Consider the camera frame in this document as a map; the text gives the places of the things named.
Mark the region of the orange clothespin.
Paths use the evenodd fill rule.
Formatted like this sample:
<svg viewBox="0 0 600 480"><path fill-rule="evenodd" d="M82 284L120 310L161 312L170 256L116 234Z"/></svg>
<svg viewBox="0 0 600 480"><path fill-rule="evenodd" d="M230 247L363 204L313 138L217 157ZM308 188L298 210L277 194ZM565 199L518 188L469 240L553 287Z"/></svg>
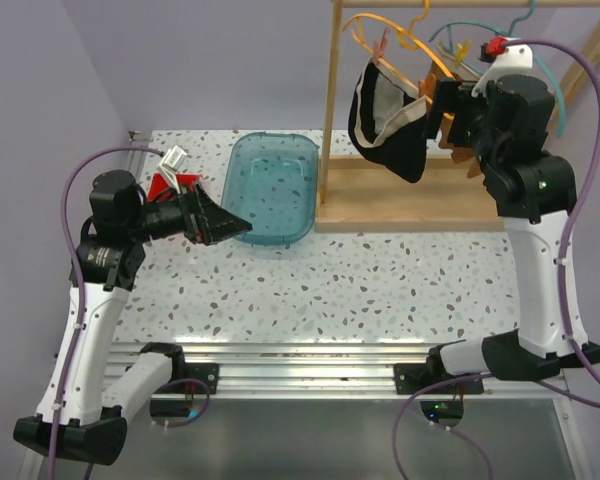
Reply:
<svg viewBox="0 0 600 480"><path fill-rule="evenodd" d="M435 94L437 77L434 73L429 73L424 79L418 82L419 96L426 100L428 105L433 102L432 95Z"/></svg>

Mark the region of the brown underwear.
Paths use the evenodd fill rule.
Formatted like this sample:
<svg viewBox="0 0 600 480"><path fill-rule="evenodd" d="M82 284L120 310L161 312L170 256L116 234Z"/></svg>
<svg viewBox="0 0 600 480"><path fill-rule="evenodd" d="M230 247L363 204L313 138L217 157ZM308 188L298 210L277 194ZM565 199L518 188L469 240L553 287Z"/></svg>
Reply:
<svg viewBox="0 0 600 480"><path fill-rule="evenodd" d="M431 65L429 67L429 71L428 71L427 75L429 73L434 73L437 77L437 80L439 78L446 77L446 75L444 74L442 69L435 62L431 62ZM452 122L450 120L443 121L442 127L440 129L440 139L438 140L438 147L441 148L442 150L449 150L451 159L455 164L463 164L463 163L468 164L468 171L467 171L468 178L478 177L481 174L481 170L480 170L479 163L475 158L474 151L471 150L470 148L455 147L447 141L447 137L448 137L449 130L451 128L451 124L452 124Z"/></svg>

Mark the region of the yellow plastic hanger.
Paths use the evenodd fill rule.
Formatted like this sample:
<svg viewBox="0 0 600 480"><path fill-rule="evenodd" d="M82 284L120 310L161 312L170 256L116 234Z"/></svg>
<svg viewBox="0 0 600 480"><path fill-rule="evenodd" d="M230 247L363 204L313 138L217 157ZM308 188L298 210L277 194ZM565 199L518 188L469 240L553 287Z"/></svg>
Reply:
<svg viewBox="0 0 600 480"><path fill-rule="evenodd" d="M403 28L397 23L383 16L369 12L363 12L350 17L344 23L342 31L345 31L351 24L354 24L355 28L351 30L351 35L353 39L371 54L372 59L375 62L378 62L384 58L384 53L388 45L389 37L391 35L394 35L398 40L399 46L402 49L409 51L422 51L430 58L432 63L438 67L438 69L444 77L455 80L454 74L438 57L438 55L435 54L423 41L421 41L414 35L414 28L416 24L427 18L431 8L431 2L429 0L418 1L418 4L422 5L423 10L418 16L411 19L407 28ZM363 19L375 20L384 25L384 30L382 32L381 38L379 40L374 41L372 46L368 45L366 42L365 31L362 24Z"/></svg>

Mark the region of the pink clothespin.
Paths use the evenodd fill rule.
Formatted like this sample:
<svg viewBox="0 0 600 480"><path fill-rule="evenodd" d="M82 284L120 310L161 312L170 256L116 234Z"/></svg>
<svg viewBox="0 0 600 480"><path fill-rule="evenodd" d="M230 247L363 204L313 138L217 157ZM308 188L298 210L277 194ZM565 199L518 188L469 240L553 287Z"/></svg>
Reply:
<svg viewBox="0 0 600 480"><path fill-rule="evenodd" d="M381 39L375 41L373 44L371 60L375 65L378 65L380 63L380 60L384 57L385 50L388 45L388 36L390 32L391 29L389 27L386 27L383 30Z"/></svg>

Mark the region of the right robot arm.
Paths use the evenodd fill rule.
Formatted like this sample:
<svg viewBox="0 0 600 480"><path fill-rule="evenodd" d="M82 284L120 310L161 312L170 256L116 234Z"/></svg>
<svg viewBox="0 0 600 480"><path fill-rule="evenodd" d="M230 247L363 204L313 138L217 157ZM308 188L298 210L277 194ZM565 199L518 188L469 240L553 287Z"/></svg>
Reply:
<svg viewBox="0 0 600 480"><path fill-rule="evenodd" d="M509 74L484 86L437 81L426 135L433 137L450 113L447 141L475 153L511 243L520 320L506 333L436 345L421 365L395 365L398 393L449 393L469 376L538 382L600 363L600 345L581 320L563 316L566 303L577 303L566 273L571 237L564 231L577 193L568 161L544 149L554 104L546 84L529 75Z"/></svg>

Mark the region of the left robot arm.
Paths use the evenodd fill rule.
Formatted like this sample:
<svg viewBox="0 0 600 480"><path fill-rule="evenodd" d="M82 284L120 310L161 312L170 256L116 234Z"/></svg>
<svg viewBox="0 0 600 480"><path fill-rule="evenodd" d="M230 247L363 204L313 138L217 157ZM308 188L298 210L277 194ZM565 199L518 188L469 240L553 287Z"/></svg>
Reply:
<svg viewBox="0 0 600 480"><path fill-rule="evenodd" d="M17 420L13 438L50 463L113 464L128 425L159 390L213 389L192 376L181 347L151 342L110 387L104 385L113 334L145 259L144 246L181 234L215 245L251 230L223 209L199 182L161 201L146 202L125 170L99 175L89 196L92 214L72 253L67 326L49 385L34 415Z"/></svg>

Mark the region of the yellow clothespin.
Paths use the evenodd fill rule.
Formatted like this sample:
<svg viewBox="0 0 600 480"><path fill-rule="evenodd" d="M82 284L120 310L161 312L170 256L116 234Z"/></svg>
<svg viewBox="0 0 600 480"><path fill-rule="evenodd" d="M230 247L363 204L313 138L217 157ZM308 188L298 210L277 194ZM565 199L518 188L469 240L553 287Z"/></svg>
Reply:
<svg viewBox="0 0 600 480"><path fill-rule="evenodd" d="M454 62L456 65L462 65L472 47L472 40L467 39L463 43L458 43L454 50Z"/></svg>

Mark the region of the teal transparent plastic tub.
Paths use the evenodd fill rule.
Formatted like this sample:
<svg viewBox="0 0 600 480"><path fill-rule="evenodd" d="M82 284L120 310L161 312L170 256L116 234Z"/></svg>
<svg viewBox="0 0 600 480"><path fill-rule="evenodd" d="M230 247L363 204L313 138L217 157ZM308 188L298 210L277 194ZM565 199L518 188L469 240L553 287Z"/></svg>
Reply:
<svg viewBox="0 0 600 480"><path fill-rule="evenodd" d="M236 239L286 246L313 227L318 146L304 135L254 132L232 148L221 206L252 225Z"/></svg>

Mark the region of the wooden clothes rack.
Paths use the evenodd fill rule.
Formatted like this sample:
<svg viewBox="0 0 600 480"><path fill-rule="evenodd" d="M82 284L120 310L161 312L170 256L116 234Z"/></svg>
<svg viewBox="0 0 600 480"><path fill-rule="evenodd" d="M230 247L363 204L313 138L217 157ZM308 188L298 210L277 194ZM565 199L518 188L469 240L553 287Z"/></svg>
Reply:
<svg viewBox="0 0 600 480"><path fill-rule="evenodd" d="M444 155L427 159L423 179L408 184L359 155L334 155L331 140L346 9L416 8L416 1L334 1L323 140L318 173L316 229L321 233L500 231L494 202L478 179Z"/></svg>

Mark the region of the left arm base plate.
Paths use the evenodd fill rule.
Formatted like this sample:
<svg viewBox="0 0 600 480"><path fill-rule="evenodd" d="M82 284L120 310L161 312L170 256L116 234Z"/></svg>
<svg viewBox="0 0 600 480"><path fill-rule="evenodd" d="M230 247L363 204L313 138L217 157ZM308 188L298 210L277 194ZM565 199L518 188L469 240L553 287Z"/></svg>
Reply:
<svg viewBox="0 0 600 480"><path fill-rule="evenodd" d="M217 392L217 384L220 378L219 365L217 363L185 363L184 365L177 366L176 369L171 373L171 376L167 382L161 385L156 390L156 393L185 394L189 396L205 394L205 388L199 384L186 382L169 386L169 383L183 378L193 378L199 380L208 388L210 395L215 395Z"/></svg>

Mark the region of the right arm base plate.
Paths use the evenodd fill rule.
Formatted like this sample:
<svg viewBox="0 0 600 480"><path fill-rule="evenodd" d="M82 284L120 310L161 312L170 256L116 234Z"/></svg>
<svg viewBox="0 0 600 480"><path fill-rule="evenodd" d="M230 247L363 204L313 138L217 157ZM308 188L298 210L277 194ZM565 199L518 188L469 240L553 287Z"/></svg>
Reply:
<svg viewBox="0 0 600 480"><path fill-rule="evenodd" d="M431 373L424 363L396 363L393 365L393 381L398 395L411 395L425 387L456 379L447 373ZM481 379L458 384L445 384L432 391L433 395L469 394L480 395L485 391Z"/></svg>

